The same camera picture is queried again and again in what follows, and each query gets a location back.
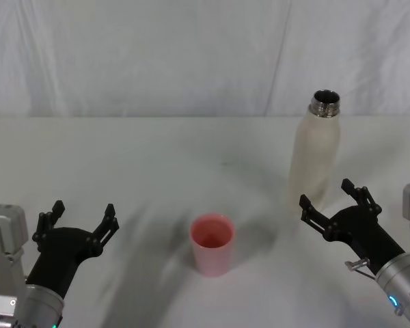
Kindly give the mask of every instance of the bottle neck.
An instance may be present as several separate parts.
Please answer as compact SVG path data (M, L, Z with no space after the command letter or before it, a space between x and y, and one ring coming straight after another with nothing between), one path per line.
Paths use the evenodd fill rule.
M308 110L320 118L332 118L340 112L340 96L331 90L319 90L312 98Z

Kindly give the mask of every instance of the metal bracket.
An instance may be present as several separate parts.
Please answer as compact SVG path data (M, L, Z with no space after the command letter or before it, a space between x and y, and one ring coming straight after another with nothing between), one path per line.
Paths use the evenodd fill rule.
M361 260L351 262L351 261L346 261L345 262L346 267L348 268L349 271L356 271L360 268L366 267L369 265L369 259L368 258L362 258Z
M375 280L375 278L366 272L361 271L361 268L367 267L370 264L370 261L368 258L362 258L361 260L351 262L351 261L346 261L344 263L346 267L348 268L349 271L355 271L359 273L360 275L364 275L367 278L370 278L372 280Z

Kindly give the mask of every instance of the cup rim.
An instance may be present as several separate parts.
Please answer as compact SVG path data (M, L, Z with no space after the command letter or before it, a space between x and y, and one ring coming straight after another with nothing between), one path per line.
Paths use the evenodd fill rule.
M208 221L209 219L218 219L218 220L220 220L220 222L224 222L229 227L230 232L231 232L231 237L230 237L229 241L227 243L225 243L225 245L222 245L220 247L205 247L205 246L202 246L201 244L199 244L197 241L194 240L194 238L193 238L193 228L198 223L203 222L203 221ZM190 231L189 231L190 241L193 244L197 245L198 247L200 247L202 249L208 249L208 250L220 250L220 249L223 249L223 248L227 247L228 245L231 244L232 241L234 241L235 234L236 234L235 227L234 227L234 224L232 223L232 221L230 220L230 218L227 217L226 215L223 215L223 214L220 214L220 213L207 213L207 214L200 215L190 225Z

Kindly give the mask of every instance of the frosted bottle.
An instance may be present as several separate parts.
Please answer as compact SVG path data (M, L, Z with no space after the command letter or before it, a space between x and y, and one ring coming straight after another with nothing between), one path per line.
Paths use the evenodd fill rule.
M306 194L321 209L340 142L340 96L331 90L313 95L307 113L296 132L288 201L299 212L299 198Z

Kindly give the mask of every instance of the bottle opening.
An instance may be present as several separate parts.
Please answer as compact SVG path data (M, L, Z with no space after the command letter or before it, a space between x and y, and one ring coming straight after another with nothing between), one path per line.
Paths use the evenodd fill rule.
M314 94L314 99L320 103L334 104L340 101L340 96L331 90L319 90Z

